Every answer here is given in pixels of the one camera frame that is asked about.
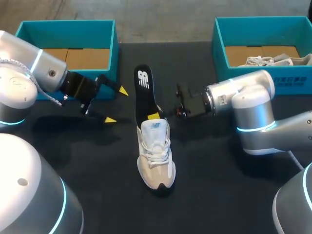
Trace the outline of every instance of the black tablecloth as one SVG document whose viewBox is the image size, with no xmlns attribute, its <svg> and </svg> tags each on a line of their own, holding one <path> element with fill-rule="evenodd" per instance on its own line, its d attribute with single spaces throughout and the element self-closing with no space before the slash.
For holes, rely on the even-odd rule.
<svg viewBox="0 0 312 234">
<path fill-rule="evenodd" d="M 287 154 L 248 156 L 239 145 L 231 116 L 168 119 L 176 164 L 174 192 L 153 196 L 137 170 L 133 70 L 151 66 L 156 101 L 170 111 L 176 82 L 194 92 L 216 82 L 209 42 L 121 44 L 119 76 L 129 97 L 96 101 L 94 107 L 117 124 L 100 126 L 82 118 L 78 103 L 62 109 L 35 104 L 16 135 L 30 142 L 78 196 L 85 234 L 274 234 L 275 193 L 298 173 Z M 311 97 L 276 97 L 276 119 L 312 109 Z M 304 166 L 309 152 L 294 152 Z"/>
</svg>

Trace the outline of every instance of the shoelace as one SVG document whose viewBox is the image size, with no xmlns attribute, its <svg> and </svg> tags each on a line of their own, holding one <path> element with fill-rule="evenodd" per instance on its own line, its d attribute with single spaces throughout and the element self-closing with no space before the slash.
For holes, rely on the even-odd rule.
<svg viewBox="0 0 312 234">
<path fill-rule="evenodd" d="M 145 153 L 143 154 L 144 157 L 148 160 L 148 165 L 150 168 L 153 166 L 158 165 L 165 165 L 169 162 L 169 155 L 168 151 L 170 148 L 170 140 L 166 139 L 165 145 L 161 144 L 160 142 L 156 141 L 151 145 L 151 148 L 154 148 L 155 146 L 160 146 L 161 151 L 152 150 L 146 146 L 146 144 L 142 143 L 143 149 Z"/>
<path fill-rule="evenodd" d="M 273 63 L 274 59 L 272 57 L 248 57 L 246 60 L 246 64 L 256 66 L 272 66 Z"/>
</svg>

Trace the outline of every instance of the new balance logo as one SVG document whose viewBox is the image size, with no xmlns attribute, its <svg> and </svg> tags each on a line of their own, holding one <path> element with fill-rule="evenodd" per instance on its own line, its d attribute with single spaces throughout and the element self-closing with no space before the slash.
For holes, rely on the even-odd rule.
<svg viewBox="0 0 312 234">
<path fill-rule="evenodd" d="M 138 71 L 137 76 L 139 78 L 139 85 L 143 86 L 144 88 L 150 89 L 150 85 L 148 84 L 148 76 L 146 72 Z"/>
<path fill-rule="evenodd" d="M 158 128 L 160 126 L 160 123 L 153 123 L 151 128 Z"/>
</svg>

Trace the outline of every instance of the white sneaker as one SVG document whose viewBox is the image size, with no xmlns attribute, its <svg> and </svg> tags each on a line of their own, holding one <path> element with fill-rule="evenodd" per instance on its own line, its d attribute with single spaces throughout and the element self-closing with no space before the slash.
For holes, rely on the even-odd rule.
<svg viewBox="0 0 312 234">
<path fill-rule="evenodd" d="M 312 54 L 308 54 L 307 56 L 303 58 L 292 58 L 292 57 L 289 57 L 288 55 L 281 54 L 274 58 L 274 60 L 276 61 L 285 60 L 285 59 L 290 59 L 294 66 L 311 66 L 312 65 Z"/>
<path fill-rule="evenodd" d="M 293 66 L 293 61 L 288 58 L 282 57 L 248 57 L 246 60 L 246 64 L 240 65 L 239 67 L 263 67 L 263 66 Z"/>
<path fill-rule="evenodd" d="M 176 177 L 170 149 L 170 128 L 165 119 L 151 119 L 137 127 L 139 157 L 137 168 L 152 190 L 167 191 Z"/>
</svg>

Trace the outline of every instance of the insole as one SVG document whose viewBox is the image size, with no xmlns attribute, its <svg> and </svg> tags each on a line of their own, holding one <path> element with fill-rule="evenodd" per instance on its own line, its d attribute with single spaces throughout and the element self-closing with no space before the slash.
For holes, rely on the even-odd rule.
<svg viewBox="0 0 312 234">
<path fill-rule="evenodd" d="M 141 127 L 142 122 L 155 118 L 164 118 L 157 107 L 154 97 L 152 70 L 147 65 L 139 65 L 134 71 L 136 89 L 136 123 Z"/>
</svg>

